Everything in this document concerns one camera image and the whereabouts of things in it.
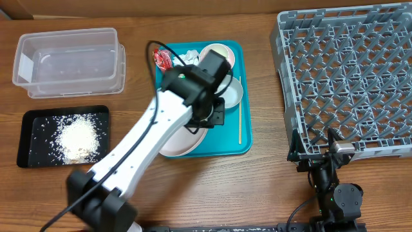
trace wood grain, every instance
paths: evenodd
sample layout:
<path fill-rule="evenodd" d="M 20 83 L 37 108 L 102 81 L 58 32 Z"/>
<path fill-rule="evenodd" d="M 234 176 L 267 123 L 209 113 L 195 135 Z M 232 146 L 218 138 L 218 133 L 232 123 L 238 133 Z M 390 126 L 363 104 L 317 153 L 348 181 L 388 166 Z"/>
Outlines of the wood grain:
<path fill-rule="evenodd" d="M 254 144 L 245 155 L 170 160 L 157 157 L 130 202 L 143 225 L 274 225 L 313 195 L 305 173 L 286 161 L 284 103 L 275 74 L 269 35 L 275 14 L 215 17 L 142 17 L 0 22 L 0 231 L 38 231 L 66 207 L 64 182 L 74 167 L 21 169 L 15 164 L 21 117 L 32 109 L 105 104 L 111 110 L 113 148 L 143 114 L 151 98 L 144 63 L 145 42 L 233 39 L 243 48 Z M 22 34 L 114 27 L 126 47 L 123 93 L 33 100 L 12 84 L 15 49 Z M 361 222 L 370 231 L 411 231 L 412 159 L 356 161 L 338 171 L 341 182 L 365 191 Z M 316 215 L 312 204 L 294 220 Z M 72 215 L 50 231 L 73 231 L 84 224 Z"/>
<path fill-rule="evenodd" d="M 18 0 L 18 3 L 21 5 L 22 10 L 38 18 L 38 15 L 50 17 L 142 17 L 273 14 L 285 10 L 364 6 L 406 1 L 407 0 Z"/>

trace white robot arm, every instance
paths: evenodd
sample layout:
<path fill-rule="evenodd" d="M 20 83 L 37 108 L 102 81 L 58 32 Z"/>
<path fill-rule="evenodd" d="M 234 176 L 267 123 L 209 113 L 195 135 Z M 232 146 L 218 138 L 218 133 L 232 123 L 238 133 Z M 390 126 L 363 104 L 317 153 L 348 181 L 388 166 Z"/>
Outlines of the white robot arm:
<path fill-rule="evenodd" d="M 223 124 L 224 100 L 219 95 L 225 89 L 215 92 L 229 71 L 226 58 L 214 51 L 197 66 L 167 70 L 158 98 L 151 101 L 116 148 L 87 173 L 74 171 L 68 177 L 70 211 L 95 231 L 140 232 L 142 229 L 134 223 L 137 212 L 127 199 L 162 146 L 182 126 L 213 128 Z"/>
<path fill-rule="evenodd" d="M 120 165 L 103 186 L 111 191 L 120 190 L 120 197 L 129 199 L 135 192 L 136 185 L 148 165 L 159 153 L 167 140 L 192 118 L 192 106 L 185 106 L 183 99 L 171 91 L 158 91 L 158 112 L 156 124 L 152 126 L 143 141 L 135 148 L 128 158 Z M 145 128 L 150 123 L 155 110 L 156 99 L 153 99 L 140 118 L 127 135 L 104 159 L 91 167 L 94 172 L 93 180 L 98 182 L 122 156 L 132 147 Z"/>

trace pink plate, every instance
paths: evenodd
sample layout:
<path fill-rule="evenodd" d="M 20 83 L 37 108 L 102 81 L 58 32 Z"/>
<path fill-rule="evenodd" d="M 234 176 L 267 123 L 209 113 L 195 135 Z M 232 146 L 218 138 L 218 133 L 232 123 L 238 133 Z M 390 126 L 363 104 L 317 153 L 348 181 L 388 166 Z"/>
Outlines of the pink plate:
<path fill-rule="evenodd" d="M 210 49 L 209 49 L 209 46 L 210 46 L 210 45 L 214 45 L 214 44 L 209 44 L 209 45 L 207 45 L 207 46 L 200 52 L 200 56 L 199 56 L 199 60 L 200 60 L 200 61 L 205 57 L 206 53 L 210 50 Z M 234 53 L 233 53 L 232 49 L 230 49 L 228 46 L 226 46 L 226 45 L 224 45 L 224 44 L 221 44 L 221 45 L 223 45 L 223 46 L 228 50 L 228 52 L 229 52 L 229 57 L 227 58 L 227 61 L 229 62 L 231 68 L 233 68 L 234 62 L 235 62 L 235 56 L 234 56 Z"/>
<path fill-rule="evenodd" d="M 206 128 L 200 128 L 199 131 L 195 135 L 193 135 L 192 133 L 188 132 L 186 128 L 181 127 L 164 144 L 159 153 L 166 157 L 186 155 L 199 146 L 199 144 L 205 138 L 206 133 Z"/>

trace plastic container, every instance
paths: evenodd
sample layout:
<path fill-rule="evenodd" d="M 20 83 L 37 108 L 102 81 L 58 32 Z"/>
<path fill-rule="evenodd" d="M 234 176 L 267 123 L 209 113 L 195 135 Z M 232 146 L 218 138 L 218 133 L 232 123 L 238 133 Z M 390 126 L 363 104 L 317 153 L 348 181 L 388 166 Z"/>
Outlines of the plastic container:
<path fill-rule="evenodd" d="M 17 45 L 13 83 L 34 99 L 120 93 L 125 77 L 114 28 L 25 34 Z"/>
<path fill-rule="evenodd" d="M 289 144 L 329 148 L 333 128 L 352 160 L 412 157 L 412 4 L 281 12 L 270 36 Z"/>

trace gray dish rack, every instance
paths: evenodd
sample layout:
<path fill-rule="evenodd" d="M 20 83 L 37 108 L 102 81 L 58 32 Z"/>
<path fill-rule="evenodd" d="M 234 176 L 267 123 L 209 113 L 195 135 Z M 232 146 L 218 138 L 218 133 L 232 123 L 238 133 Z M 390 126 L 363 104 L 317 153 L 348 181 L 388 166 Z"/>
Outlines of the gray dish rack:
<path fill-rule="evenodd" d="M 329 127 L 353 160 L 412 157 L 412 4 L 281 12 L 270 43 L 289 143 L 328 149 Z"/>

